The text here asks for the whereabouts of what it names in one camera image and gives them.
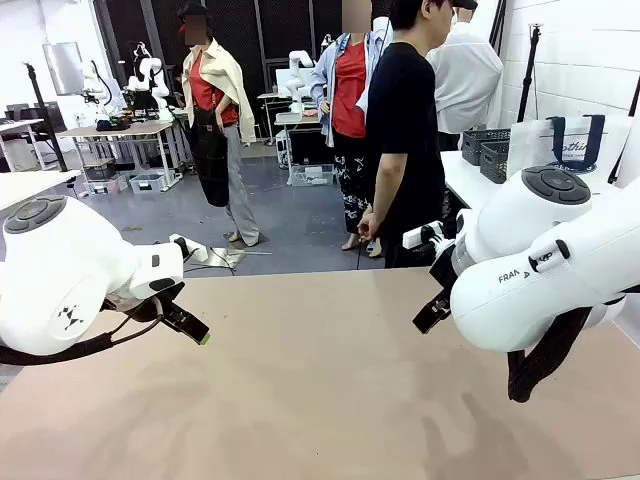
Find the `bare person hand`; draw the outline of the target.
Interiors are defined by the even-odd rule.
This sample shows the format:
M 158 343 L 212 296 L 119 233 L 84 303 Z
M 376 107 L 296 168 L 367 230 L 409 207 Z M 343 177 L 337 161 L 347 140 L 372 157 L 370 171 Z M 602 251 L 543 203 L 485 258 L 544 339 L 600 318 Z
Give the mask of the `bare person hand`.
M 374 212 L 366 212 L 358 224 L 358 233 L 361 238 L 372 240 L 376 238 L 380 227 L 380 220 Z

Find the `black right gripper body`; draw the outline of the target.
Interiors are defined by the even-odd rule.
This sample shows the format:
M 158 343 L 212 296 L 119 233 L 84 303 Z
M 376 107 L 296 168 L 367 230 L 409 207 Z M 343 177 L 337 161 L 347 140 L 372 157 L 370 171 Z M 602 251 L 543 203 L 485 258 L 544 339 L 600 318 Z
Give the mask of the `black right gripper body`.
M 434 251 L 434 262 L 431 265 L 429 273 L 441 286 L 441 291 L 437 297 L 449 298 L 451 289 L 458 278 L 452 265 L 455 240 L 433 238 L 429 241 L 429 245 Z

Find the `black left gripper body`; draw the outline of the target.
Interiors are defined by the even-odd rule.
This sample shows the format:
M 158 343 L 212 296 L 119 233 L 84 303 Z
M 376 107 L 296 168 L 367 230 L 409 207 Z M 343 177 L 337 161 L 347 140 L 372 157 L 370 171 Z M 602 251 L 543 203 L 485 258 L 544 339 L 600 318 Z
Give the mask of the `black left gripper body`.
M 178 283 L 169 287 L 155 296 L 143 300 L 138 306 L 126 312 L 133 320 L 145 323 L 152 322 L 161 316 L 170 324 L 182 324 L 184 322 L 184 310 L 174 300 L 184 288 L 184 283 Z

